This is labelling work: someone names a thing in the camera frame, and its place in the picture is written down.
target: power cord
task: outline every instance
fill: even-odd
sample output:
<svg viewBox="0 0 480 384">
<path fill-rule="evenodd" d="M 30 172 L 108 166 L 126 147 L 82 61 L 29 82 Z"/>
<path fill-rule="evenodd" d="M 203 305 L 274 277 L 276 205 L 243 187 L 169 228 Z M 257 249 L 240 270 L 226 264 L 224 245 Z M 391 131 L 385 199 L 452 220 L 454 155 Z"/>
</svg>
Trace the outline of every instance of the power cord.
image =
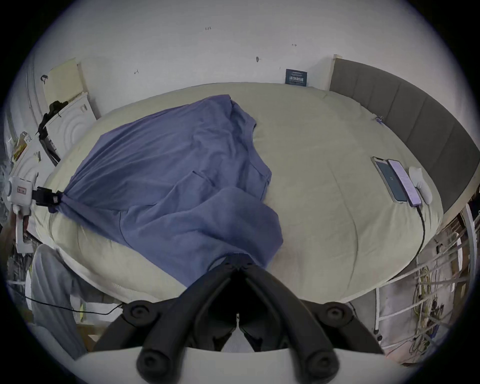
<svg viewBox="0 0 480 384">
<path fill-rule="evenodd" d="M 417 251 L 417 254 L 415 255 L 415 257 L 417 257 L 419 255 L 419 253 L 421 251 L 421 248 L 423 247 L 423 242 L 425 241 L 425 220 L 423 219 L 423 215 L 421 213 L 420 205 L 417 205 L 417 212 L 419 213 L 419 216 L 420 216 L 421 226 L 423 228 L 423 236 L 421 238 L 421 243 L 420 243 L 419 250 Z"/>
<path fill-rule="evenodd" d="M 75 309 L 73 309 L 73 308 L 62 307 L 62 306 L 60 306 L 60 305 L 55 305 L 55 304 L 48 304 L 48 303 L 44 303 L 44 302 L 42 302 L 42 301 L 38 301 L 38 300 L 32 299 L 32 298 L 24 295 L 23 293 L 20 293 L 20 292 L 14 290 L 14 289 L 12 289 L 12 291 L 15 292 L 15 293 L 16 293 L 17 295 L 19 295 L 19 296 L 22 296 L 22 297 L 24 297 L 24 298 L 26 298 L 26 299 L 29 299 L 29 300 L 31 300 L 31 301 L 34 301 L 35 303 L 47 305 L 47 306 L 49 306 L 49 307 L 54 307 L 54 308 L 65 309 L 65 310 L 67 310 L 67 311 L 72 311 L 72 312 L 76 312 L 76 313 L 94 313 L 94 314 L 96 314 L 96 315 L 103 315 L 103 316 L 105 316 L 105 315 L 111 314 L 114 310 L 116 310 L 117 308 L 120 308 L 121 306 L 123 306 L 123 303 L 122 303 L 122 304 L 119 304 L 119 305 L 117 305 L 115 308 L 113 308 L 111 311 L 109 311 L 109 312 L 107 312 L 107 313 L 100 313 L 100 312 L 93 312 L 93 311 L 77 311 L 77 310 L 75 310 Z"/>
</svg>

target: gray headboard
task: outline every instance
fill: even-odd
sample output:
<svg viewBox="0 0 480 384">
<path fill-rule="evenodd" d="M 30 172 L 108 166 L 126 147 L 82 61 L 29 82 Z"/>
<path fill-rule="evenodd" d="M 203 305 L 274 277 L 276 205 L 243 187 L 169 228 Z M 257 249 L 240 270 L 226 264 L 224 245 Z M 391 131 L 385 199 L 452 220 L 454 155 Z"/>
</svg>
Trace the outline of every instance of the gray headboard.
<svg viewBox="0 0 480 384">
<path fill-rule="evenodd" d="M 340 58 L 335 59 L 330 90 L 382 116 L 433 179 L 444 212 L 453 205 L 477 170 L 480 151 L 450 112 L 391 73 Z"/>
</svg>

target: beige bedsheet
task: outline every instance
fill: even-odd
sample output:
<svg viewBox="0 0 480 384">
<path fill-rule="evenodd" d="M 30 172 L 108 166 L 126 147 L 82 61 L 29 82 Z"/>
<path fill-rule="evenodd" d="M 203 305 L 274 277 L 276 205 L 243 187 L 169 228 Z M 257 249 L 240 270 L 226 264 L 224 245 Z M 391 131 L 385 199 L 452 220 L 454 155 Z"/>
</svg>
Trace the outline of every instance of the beige bedsheet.
<svg viewBox="0 0 480 384">
<path fill-rule="evenodd" d="M 403 269 L 422 238 L 420 217 L 394 203 L 371 156 L 421 167 L 400 139 L 345 96 L 284 84 L 206 84 L 155 96 L 101 118 L 57 166 L 46 187 L 63 190 L 99 136 L 151 113 L 229 94 L 256 121 L 254 146 L 272 171 L 265 204 L 279 216 L 284 244 L 268 270 L 302 299 L 349 300 Z M 422 206 L 425 243 L 442 203 Z M 35 207 L 37 232 L 82 277 L 120 300 L 164 300 L 182 286 L 137 252 Z"/>
</svg>

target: gray cloth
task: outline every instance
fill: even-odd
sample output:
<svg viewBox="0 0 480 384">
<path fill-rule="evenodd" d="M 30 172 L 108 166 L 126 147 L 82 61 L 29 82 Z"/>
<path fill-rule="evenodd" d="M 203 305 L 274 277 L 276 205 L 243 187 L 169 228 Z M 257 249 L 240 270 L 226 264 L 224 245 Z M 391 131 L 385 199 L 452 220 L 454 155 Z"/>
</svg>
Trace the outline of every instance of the gray cloth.
<svg viewBox="0 0 480 384">
<path fill-rule="evenodd" d="M 45 244 L 40 245 L 33 258 L 32 299 L 71 308 L 70 295 L 87 302 L 115 302 L 112 297 L 79 278 L 63 264 L 55 250 Z M 87 353 L 72 311 L 32 301 L 32 312 L 34 323 L 46 328 L 73 359 Z"/>
</svg>

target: white panel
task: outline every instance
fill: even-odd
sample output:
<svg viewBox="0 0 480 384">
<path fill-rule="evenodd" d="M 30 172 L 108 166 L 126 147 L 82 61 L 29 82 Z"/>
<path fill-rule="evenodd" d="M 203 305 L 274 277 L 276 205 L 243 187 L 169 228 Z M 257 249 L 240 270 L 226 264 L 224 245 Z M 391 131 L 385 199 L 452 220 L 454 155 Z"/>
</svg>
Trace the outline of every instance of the white panel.
<svg viewBox="0 0 480 384">
<path fill-rule="evenodd" d="M 48 137 L 60 159 L 80 140 L 96 121 L 87 94 L 82 94 L 55 115 L 47 124 Z"/>
</svg>

